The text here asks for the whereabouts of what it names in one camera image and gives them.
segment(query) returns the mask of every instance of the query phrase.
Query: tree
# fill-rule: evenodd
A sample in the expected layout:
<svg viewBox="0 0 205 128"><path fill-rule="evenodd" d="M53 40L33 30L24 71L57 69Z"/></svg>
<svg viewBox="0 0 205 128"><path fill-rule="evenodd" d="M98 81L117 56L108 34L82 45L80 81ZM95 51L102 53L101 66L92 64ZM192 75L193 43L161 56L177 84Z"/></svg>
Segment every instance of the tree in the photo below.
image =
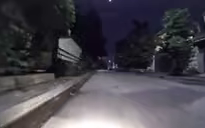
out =
<svg viewBox="0 0 205 128"><path fill-rule="evenodd" d="M146 69L150 66L155 43L150 35L148 23L134 21L134 29L116 46L116 61L119 67Z"/></svg>
<svg viewBox="0 0 205 128"><path fill-rule="evenodd" d="M81 46L85 54L93 60L98 57L106 56L106 39L102 31L101 18L98 12L92 8L86 15L83 15L77 9L76 23L72 30L72 36Z"/></svg>
<svg viewBox="0 0 205 128"><path fill-rule="evenodd" d="M165 12L163 30L158 34L160 52L168 53L173 60L171 74L180 75L190 62L194 28L187 9L173 9Z"/></svg>
<svg viewBox="0 0 205 128"><path fill-rule="evenodd" d="M58 38L68 36L68 29L73 27L74 22L75 8L72 0L0 0L0 45L9 49L7 59L10 58L12 65L23 61L22 56L27 56L23 49L17 50L23 43L31 43L28 56L34 58L39 55L38 52L49 50L53 52L55 62ZM25 40L27 35L31 37L28 37L30 42Z"/></svg>

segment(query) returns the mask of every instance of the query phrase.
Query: sidewalk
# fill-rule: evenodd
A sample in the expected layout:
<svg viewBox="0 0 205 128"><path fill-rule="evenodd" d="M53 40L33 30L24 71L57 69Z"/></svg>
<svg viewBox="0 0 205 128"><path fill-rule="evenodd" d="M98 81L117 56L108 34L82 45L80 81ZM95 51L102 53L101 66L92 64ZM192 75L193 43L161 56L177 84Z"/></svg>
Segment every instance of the sidewalk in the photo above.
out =
<svg viewBox="0 0 205 128"><path fill-rule="evenodd" d="M0 113L19 103L25 102L49 90L55 89L59 84L66 83L69 79L64 78L55 81L44 82L26 88L25 90L15 90L0 94Z"/></svg>
<svg viewBox="0 0 205 128"><path fill-rule="evenodd" d="M144 75L175 81L185 85L205 86L205 74L199 74L195 76L170 76L164 73L145 73Z"/></svg>
<svg viewBox="0 0 205 128"><path fill-rule="evenodd" d="M0 94L0 127L37 128L93 75L64 77Z"/></svg>

